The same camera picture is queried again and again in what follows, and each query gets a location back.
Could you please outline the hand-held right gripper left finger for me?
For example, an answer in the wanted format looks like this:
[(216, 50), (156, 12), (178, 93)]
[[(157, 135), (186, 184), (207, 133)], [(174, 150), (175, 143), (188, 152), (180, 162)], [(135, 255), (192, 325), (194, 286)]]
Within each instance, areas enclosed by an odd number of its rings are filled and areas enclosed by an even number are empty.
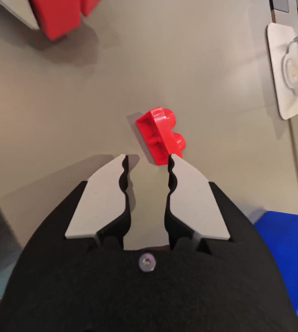
[(88, 178), (65, 238), (123, 240), (131, 226), (128, 173), (129, 158), (121, 154)]

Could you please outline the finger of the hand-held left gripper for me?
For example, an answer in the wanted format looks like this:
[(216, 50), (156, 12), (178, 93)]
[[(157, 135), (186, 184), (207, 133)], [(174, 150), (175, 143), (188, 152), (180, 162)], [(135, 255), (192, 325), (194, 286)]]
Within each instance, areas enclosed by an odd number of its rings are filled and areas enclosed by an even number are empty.
[(40, 29), (28, 0), (0, 0), (0, 5), (32, 30)]

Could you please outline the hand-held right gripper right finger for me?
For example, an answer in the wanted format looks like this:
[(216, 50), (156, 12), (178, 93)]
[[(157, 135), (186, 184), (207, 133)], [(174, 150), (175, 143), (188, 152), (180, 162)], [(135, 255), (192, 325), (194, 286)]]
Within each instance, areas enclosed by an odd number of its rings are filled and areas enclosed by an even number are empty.
[(164, 226), (169, 241), (187, 237), (229, 240), (227, 229), (208, 179), (194, 166), (171, 154), (168, 157), (167, 203)]

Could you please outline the red mega block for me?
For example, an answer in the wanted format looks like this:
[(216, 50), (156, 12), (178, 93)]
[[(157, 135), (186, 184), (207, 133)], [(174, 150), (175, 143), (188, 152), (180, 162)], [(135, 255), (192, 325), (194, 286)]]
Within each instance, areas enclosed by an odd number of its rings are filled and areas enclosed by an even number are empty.
[(32, 10), (41, 31), (55, 41), (81, 24), (80, 0), (31, 0)]
[(101, 0), (80, 0), (81, 14), (88, 17), (100, 2)]
[(173, 132), (176, 116), (170, 109), (152, 109), (137, 119), (136, 125), (156, 165), (167, 165), (171, 154), (183, 158), (186, 141), (181, 134)]

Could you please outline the blue storage bin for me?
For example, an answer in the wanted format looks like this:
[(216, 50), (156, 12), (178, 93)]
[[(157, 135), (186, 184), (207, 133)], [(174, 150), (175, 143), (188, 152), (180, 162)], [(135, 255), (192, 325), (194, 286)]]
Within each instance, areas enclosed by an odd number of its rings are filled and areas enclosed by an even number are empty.
[(268, 211), (255, 227), (276, 260), (298, 316), (298, 215)]

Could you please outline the white board stand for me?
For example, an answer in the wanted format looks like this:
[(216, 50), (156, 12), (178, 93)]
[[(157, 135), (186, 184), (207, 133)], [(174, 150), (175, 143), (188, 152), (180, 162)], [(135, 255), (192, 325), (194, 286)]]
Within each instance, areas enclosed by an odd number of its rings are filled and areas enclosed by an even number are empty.
[(266, 34), (278, 112), (288, 120), (298, 114), (298, 34), (278, 23), (270, 23)]

